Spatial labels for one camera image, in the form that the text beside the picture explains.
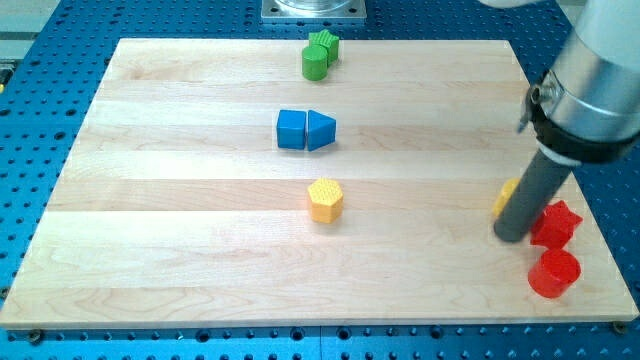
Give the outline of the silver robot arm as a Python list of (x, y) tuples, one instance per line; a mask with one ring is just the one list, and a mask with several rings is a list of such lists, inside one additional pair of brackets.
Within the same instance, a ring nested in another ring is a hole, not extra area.
[(564, 166), (607, 163), (639, 140), (639, 3), (588, 1), (523, 101), (539, 150)]

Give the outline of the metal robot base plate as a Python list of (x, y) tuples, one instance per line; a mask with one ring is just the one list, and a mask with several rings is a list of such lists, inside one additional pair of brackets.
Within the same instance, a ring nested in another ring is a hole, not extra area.
[(285, 20), (364, 20), (365, 0), (262, 0), (261, 18)]

